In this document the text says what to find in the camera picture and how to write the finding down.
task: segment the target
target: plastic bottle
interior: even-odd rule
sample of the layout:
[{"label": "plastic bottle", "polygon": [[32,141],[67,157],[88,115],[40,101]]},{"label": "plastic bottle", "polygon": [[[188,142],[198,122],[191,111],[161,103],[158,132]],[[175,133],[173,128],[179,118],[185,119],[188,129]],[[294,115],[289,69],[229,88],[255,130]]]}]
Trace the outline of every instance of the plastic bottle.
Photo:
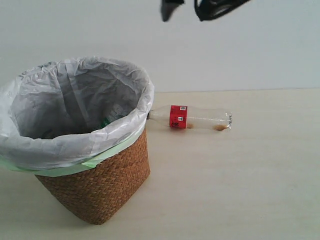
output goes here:
[{"label": "plastic bottle", "polygon": [[147,119],[171,128],[211,129],[221,132],[231,128],[232,114],[224,109],[167,105],[151,110]]}]

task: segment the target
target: table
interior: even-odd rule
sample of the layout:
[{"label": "table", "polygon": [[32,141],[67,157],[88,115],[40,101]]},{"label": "table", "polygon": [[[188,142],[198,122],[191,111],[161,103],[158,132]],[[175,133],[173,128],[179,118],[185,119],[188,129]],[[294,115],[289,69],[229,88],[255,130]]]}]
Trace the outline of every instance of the table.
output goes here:
[{"label": "table", "polygon": [[151,174],[102,226],[33,175],[0,169],[1,240],[319,240],[320,89],[158,93],[232,111],[229,132],[149,120]]}]

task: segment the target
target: white plastic bag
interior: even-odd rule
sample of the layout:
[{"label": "white plastic bag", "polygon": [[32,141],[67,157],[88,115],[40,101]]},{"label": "white plastic bag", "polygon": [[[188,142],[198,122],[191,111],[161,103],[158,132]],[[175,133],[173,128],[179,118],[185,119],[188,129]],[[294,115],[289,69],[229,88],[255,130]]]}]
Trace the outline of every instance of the white plastic bag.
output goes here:
[{"label": "white plastic bag", "polygon": [[0,155],[42,171],[87,161],[139,131],[154,85],[130,62],[94,56],[35,67],[0,94]]}]

